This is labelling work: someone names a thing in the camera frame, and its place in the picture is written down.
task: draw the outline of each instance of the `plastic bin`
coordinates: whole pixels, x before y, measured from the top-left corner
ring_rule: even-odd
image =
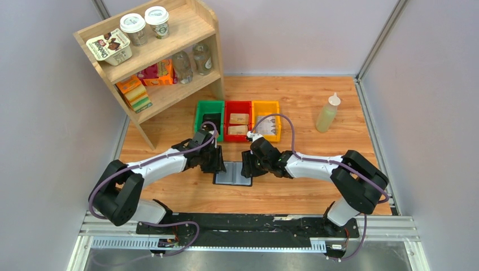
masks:
[[[251,102],[251,110],[253,118],[251,119],[252,127],[258,121],[258,116],[267,116],[280,112],[280,103],[277,100],[254,100]],[[279,142],[281,138],[281,118],[275,116],[276,119],[276,135],[263,134],[263,137],[270,142]]]
[[[224,116],[224,141],[226,142],[248,142],[246,135],[228,135],[228,127],[237,126],[241,124],[230,124],[229,117],[231,113],[243,113],[249,115],[248,131],[253,128],[251,126],[251,101],[227,100],[225,102],[225,116]]]
[[[221,125],[216,127],[220,135],[218,136],[217,141],[223,141],[223,126],[224,126],[224,101],[223,100],[200,100],[198,102],[198,107],[196,108],[196,118],[195,118],[195,132],[200,130],[201,123],[203,123],[203,115],[208,113],[221,113]]]

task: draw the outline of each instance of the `green bin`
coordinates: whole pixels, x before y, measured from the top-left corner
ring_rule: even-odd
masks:
[[[203,115],[209,113],[221,113],[221,125],[216,127],[220,135],[218,136],[217,141],[223,141],[224,134],[224,101],[223,100],[200,100],[198,102],[198,107],[196,108],[196,118],[195,118],[195,132],[200,130],[201,123],[203,123]]]

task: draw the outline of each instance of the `wooden shelf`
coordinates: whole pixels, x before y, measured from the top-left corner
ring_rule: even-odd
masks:
[[[105,75],[113,84],[215,34],[215,29],[187,5],[169,11],[169,17],[170,36],[168,38],[157,39],[153,30],[147,25],[145,33],[148,36],[148,43],[141,47],[130,45],[133,53],[130,59],[118,66],[112,66],[104,61],[99,62]],[[101,23],[96,27],[104,29]],[[89,38],[82,37],[84,42]]]
[[[148,92],[148,96],[150,96],[153,105],[136,114],[137,121],[139,123],[145,122],[219,78],[221,78],[221,75],[218,71],[211,71],[208,75],[200,75],[194,71],[193,81],[188,84],[178,83],[170,86],[147,86],[146,92]]]
[[[120,28],[120,19],[124,15],[137,13],[143,16],[145,11],[153,6],[162,6],[169,13],[168,25],[170,36],[168,38],[164,40],[157,39],[151,27],[147,25],[145,33],[148,36],[148,43],[141,47],[131,45],[132,57],[124,63],[112,66],[103,61],[98,62],[95,59],[86,46],[85,42],[87,40]],[[105,85],[123,110],[128,114],[131,122],[136,126],[151,149],[155,148],[152,138],[144,131],[140,125],[141,123],[205,86],[209,86],[218,99],[225,98],[218,19],[215,13],[202,0],[152,0],[84,28],[73,35],[92,63],[92,66],[98,72],[98,75],[105,82]],[[135,113],[128,107],[124,97],[115,86],[116,83],[199,41],[205,42],[210,48],[214,70],[209,75],[202,76],[194,71],[193,80],[189,84],[147,87],[147,92],[153,105],[140,113]]]

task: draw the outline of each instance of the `colorful packaging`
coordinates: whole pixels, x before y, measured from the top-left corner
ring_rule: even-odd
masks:
[[[143,86],[164,86],[176,84],[175,70],[171,59],[164,59],[137,73]]]
[[[118,28],[102,36],[87,40],[86,46],[90,49],[97,61],[104,60],[113,66],[132,57],[130,40]]]
[[[141,81],[136,75],[132,75],[129,78],[116,83],[118,89],[123,93],[128,106],[139,113],[150,106],[153,103],[146,92],[146,88],[141,84]]]

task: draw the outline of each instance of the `shelf board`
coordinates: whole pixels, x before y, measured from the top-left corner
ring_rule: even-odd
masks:
[[[178,83],[170,86],[147,86],[146,92],[148,92],[148,96],[150,96],[153,105],[135,114],[135,117],[139,123],[143,123],[219,78],[221,78],[221,74],[216,70],[211,71],[208,75],[200,75],[194,71],[193,81],[188,84]]]
[[[215,29],[188,5],[176,7],[168,12],[170,31],[168,38],[164,40],[157,39],[153,30],[147,25],[145,32],[148,36],[148,43],[141,47],[131,45],[133,55],[130,59],[118,66],[109,65],[104,61],[98,62],[107,78],[113,84],[215,34]],[[119,21],[120,17],[118,15],[117,23],[107,20],[103,25],[102,22],[100,22],[93,26],[93,28],[79,31],[79,35],[83,41],[86,42],[86,40],[91,38],[91,33],[104,34],[115,28],[119,28]]]

